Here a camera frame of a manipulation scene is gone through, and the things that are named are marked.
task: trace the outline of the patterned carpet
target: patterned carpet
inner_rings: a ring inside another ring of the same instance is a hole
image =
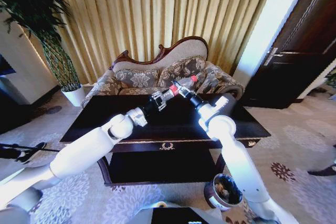
[[[30,123],[0,135],[0,143],[34,146],[44,141],[48,148],[58,143],[80,113],[57,92],[39,108]],[[290,210],[302,224],[335,223],[336,176],[315,177],[308,170],[330,166],[336,158],[336,102],[325,96],[306,97],[288,109],[248,108],[272,133],[249,149],[273,199]],[[54,153],[41,152],[27,166],[52,160]],[[23,167],[0,159],[0,179]],[[253,217],[245,202],[229,212],[211,210],[204,200],[204,183],[126,186],[107,188],[97,164],[77,176],[44,190],[32,223],[118,223],[122,224],[143,206],[165,200],[193,206],[222,217],[228,223],[247,224]]]

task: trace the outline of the gold curtain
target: gold curtain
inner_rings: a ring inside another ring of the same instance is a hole
[[[265,0],[65,0],[72,17],[60,29],[81,83],[95,82],[129,50],[148,61],[179,39],[196,35],[208,60],[232,73]]]

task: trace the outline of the dark wooden door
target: dark wooden door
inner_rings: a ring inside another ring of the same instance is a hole
[[[243,96],[286,108],[336,56],[336,0],[299,0]]]

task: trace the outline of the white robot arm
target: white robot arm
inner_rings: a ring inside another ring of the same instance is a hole
[[[184,83],[189,84],[196,80],[196,76],[183,79]],[[146,117],[154,111],[164,109],[166,101],[177,94],[175,86],[163,93],[156,92],[150,96],[146,105],[130,110],[126,115],[114,116],[103,126],[64,147],[50,164],[25,168],[5,178],[0,182],[0,210],[7,208],[5,212],[8,212],[8,206],[14,205],[29,211],[38,203],[40,190],[86,170],[110,152],[115,144],[130,136],[134,126],[145,126]]]
[[[201,117],[198,123],[207,135],[213,140],[220,140],[223,159],[251,210],[263,220],[273,220],[281,224],[298,223],[291,213],[285,211],[269,196],[245,146],[234,138],[235,122],[228,116],[219,115],[219,110],[225,106],[228,99],[220,97],[215,106],[211,106],[177,81],[174,81],[174,84],[178,87],[178,92],[195,106]]]

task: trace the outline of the drawer handle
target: drawer handle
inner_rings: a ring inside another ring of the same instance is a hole
[[[170,143],[169,147],[166,147],[166,143],[163,143],[160,150],[164,150],[164,151],[174,150],[175,148],[173,146],[174,146],[174,144]]]
[[[255,146],[256,145],[256,141],[248,141],[248,146]]]

